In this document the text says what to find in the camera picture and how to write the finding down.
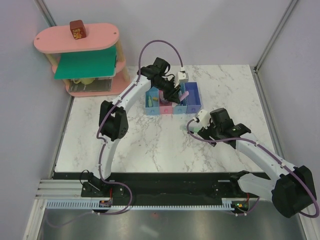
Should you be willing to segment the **clear blue round box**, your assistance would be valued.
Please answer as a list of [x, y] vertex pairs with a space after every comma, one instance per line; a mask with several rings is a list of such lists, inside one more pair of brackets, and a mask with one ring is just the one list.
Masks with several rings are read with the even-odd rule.
[[160, 103], [162, 104], [162, 105], [169, 105], [171, 102], [170, 101], [168, 101], [168, 100], [166, 100], [164, 97], [162, 97], [162, 96], [160, 96], [159, 97], [159, 100], [160, 100]]

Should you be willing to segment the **pink eraser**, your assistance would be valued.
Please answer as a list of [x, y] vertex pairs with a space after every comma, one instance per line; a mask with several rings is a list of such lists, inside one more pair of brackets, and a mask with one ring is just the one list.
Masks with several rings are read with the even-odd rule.
[[188, 95], [189, 95], [189, 92], [188, 92], [188, 91], [185, 91], [185, 92], [179, 97], [179, 100], [180, 100], [180, 101], [183, 101]]

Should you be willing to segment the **pink drawer bin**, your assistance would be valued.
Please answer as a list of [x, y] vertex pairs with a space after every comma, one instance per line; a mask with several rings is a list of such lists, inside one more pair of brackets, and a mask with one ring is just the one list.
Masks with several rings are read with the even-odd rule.
[[168, 105], [162, 105], [160, 103], [160, 96], [164, 98], [164, 93], [161, 90], [159, 91], [159, 113], [161, 115], [172, 114], [173, 113], [172, 102], [170, 102], [170, 104], [168, 104]]

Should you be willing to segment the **sky blue drawer bin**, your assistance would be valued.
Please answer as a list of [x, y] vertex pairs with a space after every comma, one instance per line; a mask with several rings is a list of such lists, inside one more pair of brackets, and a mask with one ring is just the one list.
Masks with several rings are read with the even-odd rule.
[[[178, 93], [179, 97], [181, 97], [186, 92], [186, 87], [184, 83], [180, 84], [180, 91]], [[180, 104], [176, 106], [172, 106], [173, 114], [179, 115], [179, 114], [185, 114], [187, 111], [187, 99], [184, 98]]]

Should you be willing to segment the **light blue drawer bin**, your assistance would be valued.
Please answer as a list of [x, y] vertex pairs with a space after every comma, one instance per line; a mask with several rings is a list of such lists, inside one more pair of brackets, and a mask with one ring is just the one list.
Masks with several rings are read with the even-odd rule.
[[152, 87], [145, 93], [145, 114], [147, 116], [160, 115], [159, 90]]

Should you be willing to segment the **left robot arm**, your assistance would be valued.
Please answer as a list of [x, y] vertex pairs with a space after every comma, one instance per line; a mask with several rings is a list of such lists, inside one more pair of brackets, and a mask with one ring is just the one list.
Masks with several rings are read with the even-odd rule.
[[131, 84], [113, 101], [103, 101], [100, 105], [99, 128], [96, 138], [103, 141], [98, 158], [99, 177], [88, 173], [88, 181], [82, 183], [81, 197], [102, 198], [110, 193], [110, 189], [117, 183], [107, 181], [111, 175], [111, 168], [115, 152], [120, 140], [129, 129], [127, 113], [134, 103], [151, 88], [162, 91], [164, 99], [179, 104], [180, 80], [166, 76], [170, 64], [157, 57], [152, 65], [140, 67], [137, 76]]

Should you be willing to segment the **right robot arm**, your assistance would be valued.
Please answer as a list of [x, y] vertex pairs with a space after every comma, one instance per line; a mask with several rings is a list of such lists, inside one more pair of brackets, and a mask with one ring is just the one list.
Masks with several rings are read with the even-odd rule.
[[201, 109], [195, 117], [201, 124], [198, 135], [211, 145], [226, 143], [250, 158], [268, 176], [267, 179], [242, 171], [229, 184], [235, 197], [254, 194], [272, 202], [286, 218], [301, 213], [310, 205], [320, 213], [311, 171], [297, 167], [259, 143], [252, 131], [242, 123], [234, 124], [225, 108], [208, 112]]

